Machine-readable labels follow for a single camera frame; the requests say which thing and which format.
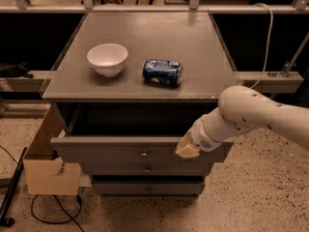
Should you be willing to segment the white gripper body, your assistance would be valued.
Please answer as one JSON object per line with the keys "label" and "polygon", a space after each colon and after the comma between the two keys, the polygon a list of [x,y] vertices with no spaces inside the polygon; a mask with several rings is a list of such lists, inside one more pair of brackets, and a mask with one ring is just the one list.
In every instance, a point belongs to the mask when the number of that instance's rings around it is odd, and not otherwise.
{"label": "white gripper body", "polygon": [[207,115],[203,115],[193,123],[187,133],[187,144],[196,152],[211,152],[222,145],[221,142],[212,139],[210,136],[210,132],[207,129],[210,120]]}

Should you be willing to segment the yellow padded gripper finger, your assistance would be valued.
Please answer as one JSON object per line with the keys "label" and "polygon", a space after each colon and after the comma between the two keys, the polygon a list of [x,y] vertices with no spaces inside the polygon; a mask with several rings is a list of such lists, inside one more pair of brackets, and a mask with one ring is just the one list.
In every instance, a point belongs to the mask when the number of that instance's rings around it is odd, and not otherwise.
{"label": "yellow padded gripper finger", "polygon": [[183,159],[192,159],[200,156],[199,148],[186,135],[177,145],[175,153]]}

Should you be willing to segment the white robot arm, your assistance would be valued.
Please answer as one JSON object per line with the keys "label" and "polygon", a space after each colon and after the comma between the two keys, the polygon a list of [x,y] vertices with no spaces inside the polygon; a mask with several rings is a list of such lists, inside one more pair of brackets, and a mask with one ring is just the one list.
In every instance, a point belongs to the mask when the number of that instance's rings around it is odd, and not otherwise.
{"label": "white robot arm", "polygon": [[269,129],[309,148],[309,109],[273,101],[245,86],[231,86],[219,96],[218,107],[197,119],[176,148],[184,159],[211,152],[228,138],[259,128]]}

